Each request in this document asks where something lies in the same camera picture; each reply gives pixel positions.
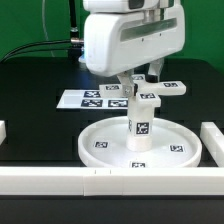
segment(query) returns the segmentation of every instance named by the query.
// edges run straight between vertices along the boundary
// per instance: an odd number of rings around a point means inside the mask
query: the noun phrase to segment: black cable
[[[69,0],[70,23],[72,28],[77,27],[75,0]]]
[[[69,50],[69,48],[52,48],[52,49],[37,49],[37,50],[29,50],[29,51],[20,51],[20,52],[17,52],[17,53],[10,54],[7,57],[4,57],[0,61],[0,64],[3,64],[9,58],[20,55],[20,54],[36,53],[36,52],[43,52],[43,51],[67,51],[67,50]]]
[[[11,54],[15,54],[18,51],[24,50],[26,48],[30,48],[30,47],[36,47],[36,46],[45,46],[45,45],[56,45],[56,44],[70,44],[71,40],[55,40],[55,41],[43,41],[43,42],[36,42],[36,43],[31,43],[31,44],[26,44],[23,45],[21,47],[18,47],[12,51],[10,51],[9,53],[7,53],[1,60],[0,63],[5,61],[5,58],[7,60],[7,58],[11,55]]]

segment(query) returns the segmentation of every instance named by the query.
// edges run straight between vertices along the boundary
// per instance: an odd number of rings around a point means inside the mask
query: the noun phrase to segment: white foam block
[[[223,169],[124,169],[123,195],[223,195]]]
[[[0,195],[83,195],[91,169],[0,167]]]
[[[84,177],[84,195],[122,195],[123,175],[120,170],[98,168],[94,175]]]
[[[2,144],[5,138],[6,138],[5,122],[0,121],[0,145]]]
[[[224,167],[224,136],[213,122],[201,125],[201,140],[219,167]]]

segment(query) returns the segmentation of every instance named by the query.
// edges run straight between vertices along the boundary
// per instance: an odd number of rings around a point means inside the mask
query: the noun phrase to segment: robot
[[[99,121],[79,136],[79,155],[90,167],[197,166],[202,145],[176,123],[154,118],[159,95],[182,95],[180,81],[149,83],[134,68],[150,63],[157,77],[164,57],[183,48],[184,10],[179,0],[84,0],[86,65],[92,74],[117,75],[119,85],[100,85],[101,97],[128,98],[127,117]]]

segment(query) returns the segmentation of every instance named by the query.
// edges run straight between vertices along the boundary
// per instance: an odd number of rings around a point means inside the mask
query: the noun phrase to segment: black table surface
[[[156,117],[184,125],[198,136],[204,121],[222,130],[224,76],[211,65],[168,59],[161,81],[182,81],[187,92],[161,97]],[[94,76],[66,58],[18,58],[1,64],[0,120],[6,121],[7,138],[0,146],[0,166],[84,166],[77,152],[79,133],[96,121],[125,116],[126,110],[60,110],[56,106],[65,89],[98,89],[107,83],[118,80]],[[199,166],[216,166],[204,146]],[[0,223],[211,223],[214,218],[222,223],[224,218],[223,197],[214,196],[0,199]]]

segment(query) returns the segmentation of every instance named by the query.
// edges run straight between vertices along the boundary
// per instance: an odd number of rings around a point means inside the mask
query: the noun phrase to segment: green wall
[[[68,39],[68,0],[46,1],[46,27],[50,40]],[[76,0],[81,33],[88,13]],[[182,0],[186,15],[186,44],[175,58],[206,60],[224,74],[224,1]],[[42,0],[0,0],[0,57],[11,49],[45,40],[42,27]],[[41,53],[40,56],[51,56]]]

